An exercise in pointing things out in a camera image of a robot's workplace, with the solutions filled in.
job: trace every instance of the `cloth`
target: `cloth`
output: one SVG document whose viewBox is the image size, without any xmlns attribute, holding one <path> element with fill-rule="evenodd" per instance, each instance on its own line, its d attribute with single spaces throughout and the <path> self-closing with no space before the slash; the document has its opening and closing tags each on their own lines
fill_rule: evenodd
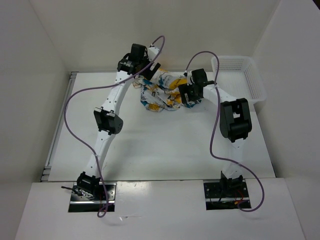
<svg viewBox="0 0 320 240">
<path fill-rule="evenodd" d="M 179 85 L 186 84 L 187 78 L 183 74 L 168 72 L 158 69 L 150 81 L 143 76 L 136 78 L 133 82 L 134 88 L 141 88 L 141 103 L 149 111 L 161 112 L 178 110 L 181 106 L 192 108 L 201 102 L 188 102 L 182 104 Z"/>
</svg>

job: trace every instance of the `purple cable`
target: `purple cable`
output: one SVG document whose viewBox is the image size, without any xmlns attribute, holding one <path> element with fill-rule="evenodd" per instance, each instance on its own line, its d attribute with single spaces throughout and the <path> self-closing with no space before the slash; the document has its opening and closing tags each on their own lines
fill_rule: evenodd
<svg viewBox="0 0 320 240">
<path fill-rule="evenodd" d="M 186 72 L 188 71 L 189 65 L 190 65 L 190 63 L 192 62 L 192 60 L 193 60 L 197 55 L 203 54 L 203 53 L 212 54 L 212 55 L 216 58 L 216 61 L 217 61 L 217 69 L 216 69 L 215 78 L 214 78 L 214 85 L 216 85 L 216 84 L 217 84 L 218 73 L 219 73 L 219 69 L 220 69 L 220 61 L 219 61 L 218 56 L 217 56 L 215 53 L 211 52 L 211 51 L 200 51 L 200 52 L 196 53 L 196 54 L 190 59 L 188 65 L 186 66 L 185 71 L 186 71 Z M 258 181 L 258 183 L 259 183 L 259 185 L 260 185 L 260 187 L 261 187 L 261 191 L 262 191 L 262 198 L 261 198 L 261 201 L 260 201 L 260 203 L 258 204 L 258 206 L 256 206 L 256 207 L 253 208 L 253 209 L 249 209 L 249 210 L 242 209 L 242 208 L 240 207 L 240 204 L 243 203 L 243 202 L 247 202 L 247 200 L 242 201 L 242 202 L 239 202 L 239 203 L 236 205 L 236 206 L 237 206 L 241 211 L 243 211 L 243 212 L 247 212 L 247 213 L 249 213 L 249 212 L 254 212 L 255 210 L 259 209 L 259 208 L 262 206 L 262 204 L 264 203 L 264 201 L 265 201 L 265 189 L 264 189 L 264 186 L 262 185 L 260 179 L 258 178 L 258 176 L 257 176 L 250 168 L 246 167 L 245 165 L 242 165 L 241 163 L 239 163 L 239 162 L 237 162 L 237 161 L 235 161 L 235 160 L 229 159 L 229 158 L 216 156 L 216 155 L 214 155 L 214 153 L 213 153 L 213 151 L 212 151 L 212 148 L 213 148 L 212 145 L 213 145 L 213 143 L 214 143 L 215 133 L 216 133 L 216 129 L 217 129 L 217 125 L 218 125 L 218 120 L 219 120 L 219 116 L 220 116 L 219 113 L 220 113 L 220 108 L 221 108 L 221 106 L 220 106 L 220 103 L 221 103 L 220 93 L 219 93 L 219 90 L 218 90 L 217 87 L 215 88 L 215 90 L 216 90 L 216 94 L 217 94 L 217 98 L 218 98 L 218 109 L 217 109 L 217 113 L 216 113 L 216 117 L 215 117 L 214 127 L 213 127 L 213 130 L 212 130 L 211 140 L 210 140 L 210 154 L 211 154 L 211 156 L 212 156 L 213 158 L 215 158 L 215 159 L 223 160 L 223 161 L 227 161 L 227 162 L 231 162 L 231 163 L 234 163 L 234 164 L 239 165 L 240 167 L 242 167 L 242 168 L 246 169 L 247 171 L 249 171 L 249 172 L 255 177 L 255 179 Z"/>
<path fill-rule="evenodd" d="M 87 142 L 85 142 L 84 140 L 82 140 L 81 138 L 79 138 L 77 135 L 74 134 L 74 132 L 71 131 L 70 127 L 69 127 L 69 124 L 67 122 L 67 107 L 68 107 L 68 104 L 70 102 L 70 100 L 77 94 L 79 93 L 82 93 L 82 92 L 85 92 L 85 91 L 89 91 L 89 90 L 96 90 L 96 89 L 108 89 L 108 88 L 113 88 L 119 84 L 123 84 L 125 83 L 126 81 L 134 78 L 135 76 L 141 74 L 144 70 L 146 70 L 147 68 L 149 68 L 153 63 L 154 61 L 158 58 L 158 56 L 160 55 L 160 53 L 162 52 L 162 49 L 164 48 L 164 45 L 165 45 L 165 41 L 166 41 L 166 38 L 165 36 L 161 35 L 159 36 L 156 40 L 153 41 L 152 44 L 154 44 L 156 41 L 158 41 L 159 39 L 162 38 L 162 44 L 161 44 L 161 47 L 159 49 L 159 52 L 155 55 L 154 59 L 147 65 L 145 66 L 143 69 L 141 69 L 139 72 L 137 72 L 136 74 L 120 81 L 119 83 L 115 83 L 115 84 L 112 84 L 112 85 L 107 85 L 107 86 L 95 86 L 95 87 L 88 87 L 88 88 L 84 88 L 84 89 L 81 89 L 79 91 L 76 91 L 75 93 L 73 93 L 68 99 L 67 101 L 65 102 L 65 106 L 64 106 L 64 110 L 63 110 L 63 119 L 64 119 L 64 123 L 65 123 L 65 126 L 66 126 L 66 129 L 69 131 L 69 133 L 75 138 L 77 139 L 79 142 L 81 142 L 82 144 L 84 144 L 85 146 L 87 146 L 91 152 L 93 153 L 94 157 L 95 157 L 95 161 L 96 161 L 96 165 L 97 165 L 97 168 L 98 168 L 98 173 L 99 173 L 99 177 L 101 178 L 101 181 L 102 181 L 102 186 L 103 186 L 103 190 L 104 190 L 104 193 L 105 193 L 105 200 L 106 200 L 106 204 L 99 209 L 98 213 L 97 213 L 97 216 L 98 218 L 103 218 L 107 211 L 108 211 L 108 205 L 109 205 L 109 195 L 108 195 L 108 192 L 107 192 L 107 188 L 106 188 L 106 184 L 105 184 L 105 181 L 104 181 L 104 178 L 102 176 L 102 172 L 101 172 L 101 167 L 99 166 L 99 159 L 98 159 L 98 156 L 97 156 L 97 153 L 96 151 L 94 150 L 94 148 L 92 146 L 90 146 Z"/>
</svg>

